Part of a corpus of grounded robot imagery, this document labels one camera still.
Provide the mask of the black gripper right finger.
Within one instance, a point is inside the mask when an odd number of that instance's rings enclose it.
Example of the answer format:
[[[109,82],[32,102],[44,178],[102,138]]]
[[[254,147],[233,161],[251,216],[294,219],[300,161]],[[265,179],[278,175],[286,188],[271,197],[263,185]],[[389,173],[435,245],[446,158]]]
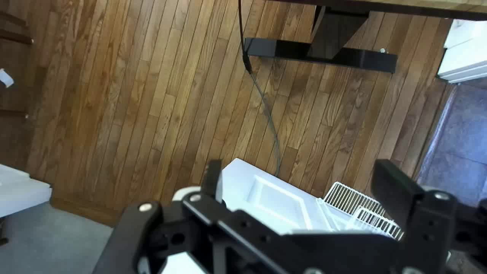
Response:
[[[402,228],[392,269],[417,274],[447,274],[447,254],[462,251],[470,261],[487,268],[485,201],[461,202],[444,190],[424,190],[389,159],[376,159],[373,196]]]

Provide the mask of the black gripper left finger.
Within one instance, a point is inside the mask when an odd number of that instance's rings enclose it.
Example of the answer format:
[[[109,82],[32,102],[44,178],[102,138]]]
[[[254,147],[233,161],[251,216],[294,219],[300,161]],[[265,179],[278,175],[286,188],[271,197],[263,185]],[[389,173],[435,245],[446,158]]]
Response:
[[[214,243],[214,219],[201,205],[216,201],[221,159],[210,159],[199,190],[167,207],[146,201],[126,207],[115,223],[93,274],[161,274],[169,258],[187,254],[204,272],[222,274],[224,258]]]

